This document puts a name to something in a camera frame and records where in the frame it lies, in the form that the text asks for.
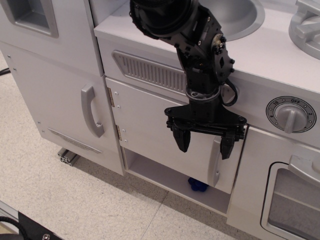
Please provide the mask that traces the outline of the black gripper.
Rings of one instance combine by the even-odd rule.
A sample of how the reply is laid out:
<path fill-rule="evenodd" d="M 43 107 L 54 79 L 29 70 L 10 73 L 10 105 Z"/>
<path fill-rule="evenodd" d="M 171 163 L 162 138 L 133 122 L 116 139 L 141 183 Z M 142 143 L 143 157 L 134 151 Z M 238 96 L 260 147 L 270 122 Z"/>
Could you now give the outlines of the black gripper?
<path fill-rule="evenodd" d="M 210 94 L 201 94 L 191 89 L 186 90 L 189 104 L 168 107 L 164 110 L 167 127 L 171 129 L 178 148 L 188 151 L 191 132 L 221 136 L 221 158 L 230 158 L 236 140 L 245 137 L 247 120 L 227 110 L 218 87 Z"/>

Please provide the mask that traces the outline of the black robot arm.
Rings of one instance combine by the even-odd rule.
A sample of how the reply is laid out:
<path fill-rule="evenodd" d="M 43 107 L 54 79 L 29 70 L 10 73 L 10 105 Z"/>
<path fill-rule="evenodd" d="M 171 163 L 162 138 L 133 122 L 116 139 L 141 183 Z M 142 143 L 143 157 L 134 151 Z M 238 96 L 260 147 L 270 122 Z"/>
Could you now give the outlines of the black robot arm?
<path fill-rule="evenodd" d="M 229 80 L 234 60 L 219 22 L 197 0 L 132 0 L 130 16 L 145 36 L 175 47 L 186 74 L 189 103 L 164 111 L 179 149 L 188 150 L 191 132 L 220 136 L 221 157 L 228 159 L 245 136 L 247 120 L 228 110 L 236 97 L 222 98 L 222 86 L 235 89 Z"/>

